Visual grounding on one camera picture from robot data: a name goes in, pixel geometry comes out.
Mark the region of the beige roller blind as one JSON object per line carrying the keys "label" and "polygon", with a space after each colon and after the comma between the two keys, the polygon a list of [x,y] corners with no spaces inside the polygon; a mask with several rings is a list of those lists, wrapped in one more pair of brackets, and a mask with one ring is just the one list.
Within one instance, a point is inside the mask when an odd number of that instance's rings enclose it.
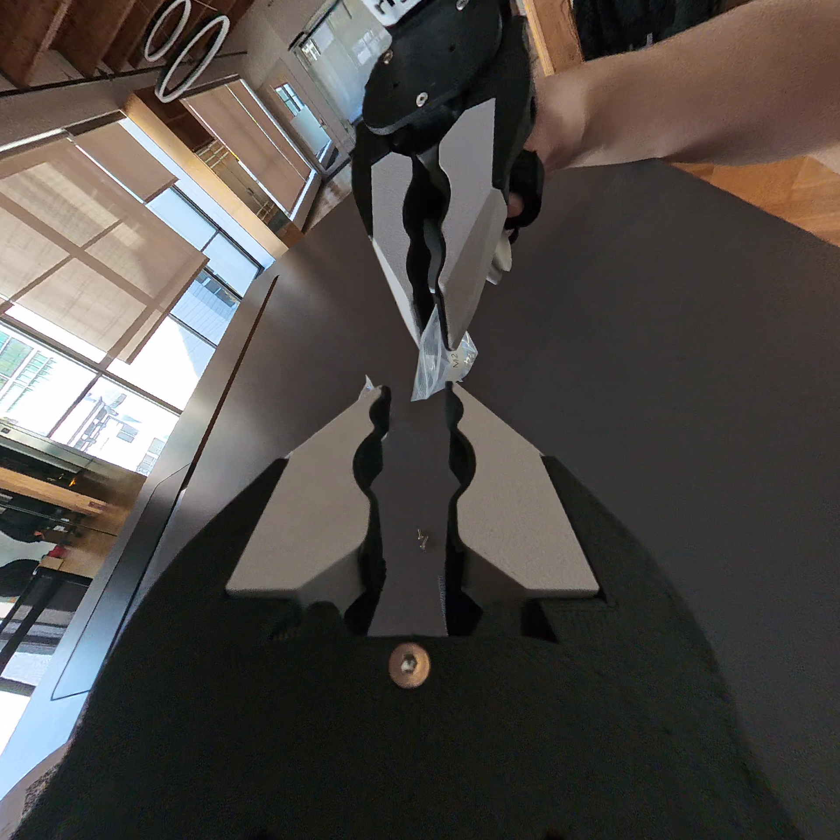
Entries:
{"label": "beige roller blind", "polygon": [[207,264],[150,200],[175,177],[119,122],[2,153],[2,305],[132,363]]}

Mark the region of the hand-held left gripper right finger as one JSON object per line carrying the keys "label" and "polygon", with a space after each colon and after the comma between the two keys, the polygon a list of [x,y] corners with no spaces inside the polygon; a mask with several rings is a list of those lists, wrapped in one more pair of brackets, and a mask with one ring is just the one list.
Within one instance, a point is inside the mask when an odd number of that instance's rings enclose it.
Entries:
{"label": "hand-held left gripper right finger", "polygon": [[455,501],[460,590],[481,607],[599,595],[542,452],[462,385],[448,396],[454,439],[466,449]]}

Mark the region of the person's right forearm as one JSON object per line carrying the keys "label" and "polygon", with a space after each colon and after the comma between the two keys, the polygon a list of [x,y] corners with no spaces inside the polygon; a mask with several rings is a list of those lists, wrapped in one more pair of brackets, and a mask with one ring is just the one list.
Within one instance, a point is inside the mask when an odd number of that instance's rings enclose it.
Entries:
{"label": "person's right forearm", "polygon": [[584,68],[572,166],[838,154],[838,1],[748,2]]}

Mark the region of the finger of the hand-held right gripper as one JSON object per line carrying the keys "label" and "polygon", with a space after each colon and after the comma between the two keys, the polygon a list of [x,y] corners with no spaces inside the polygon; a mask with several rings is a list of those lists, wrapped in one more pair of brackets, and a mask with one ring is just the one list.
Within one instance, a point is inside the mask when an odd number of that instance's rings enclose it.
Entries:
{"label": "finger of the hand-held right gripper", "polygon": [[473,319],[507,217],[493,183],[496,100],[463,111],[444,137],[420,153],[432,197],[421,223],[428,268],[421,288],[432,294],[448,350],[458,348]]}
{"label": "finger of the hand-held right gripper", "polygon": [[374,252],[416,344],[432,317],[442,264],[442,193],[428,155],[387,154],[371,168]]}

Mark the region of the person's right hand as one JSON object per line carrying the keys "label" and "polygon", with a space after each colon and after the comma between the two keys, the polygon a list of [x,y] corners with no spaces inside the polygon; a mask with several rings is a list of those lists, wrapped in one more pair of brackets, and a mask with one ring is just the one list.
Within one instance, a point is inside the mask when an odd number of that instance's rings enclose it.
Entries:
{"label": "person's right hand", "polygon": [[585,83],[583,66],[536,83],[537,110],[526,149],[539,157],[546,177],[578,165],[585,151]]}

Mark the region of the large window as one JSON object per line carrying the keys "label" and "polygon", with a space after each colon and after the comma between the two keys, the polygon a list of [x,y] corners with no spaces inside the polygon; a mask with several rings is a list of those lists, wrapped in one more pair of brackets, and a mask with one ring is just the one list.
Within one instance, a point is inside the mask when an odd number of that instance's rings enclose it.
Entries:
{"label": "large window", "polygon": [[2,313],[2,424],[148,476],[263,266],[183,181],[151,211],[207,257],[130,363],[30,310]]}

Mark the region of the dark grey desk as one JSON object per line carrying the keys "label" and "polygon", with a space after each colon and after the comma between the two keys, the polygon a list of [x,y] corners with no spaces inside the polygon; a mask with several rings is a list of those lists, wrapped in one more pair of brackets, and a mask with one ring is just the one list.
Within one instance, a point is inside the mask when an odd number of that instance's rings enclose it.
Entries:
{"label": "dark grey desk", "polygon": [[417,689],[223,594],[291,450],[410,340],[346,203],[280,262],[42,837],[838,838],[838,254],[663,164],[563,175],[469,390],[564,470],[594,605],[485,607]]}

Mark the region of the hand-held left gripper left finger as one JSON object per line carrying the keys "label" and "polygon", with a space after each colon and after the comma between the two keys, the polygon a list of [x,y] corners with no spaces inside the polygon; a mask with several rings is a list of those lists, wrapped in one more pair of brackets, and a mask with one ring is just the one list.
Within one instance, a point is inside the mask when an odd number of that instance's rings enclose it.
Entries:
{"label": "hand-held left gripper left finger", "polygon": [[372,482],[383,467],[391,391],[369,387],[295,448],[226,583],[236,597],[328,602],[342,613],[385,582]]}

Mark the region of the person's dark clothing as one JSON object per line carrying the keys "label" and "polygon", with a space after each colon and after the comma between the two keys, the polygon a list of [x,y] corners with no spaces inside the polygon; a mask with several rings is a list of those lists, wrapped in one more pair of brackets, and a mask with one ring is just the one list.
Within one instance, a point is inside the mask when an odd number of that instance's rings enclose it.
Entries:
{"label": "person's dark clothing", "polygon": [[721,1],[573,1],[584,60],[643,49],[705,23]]}

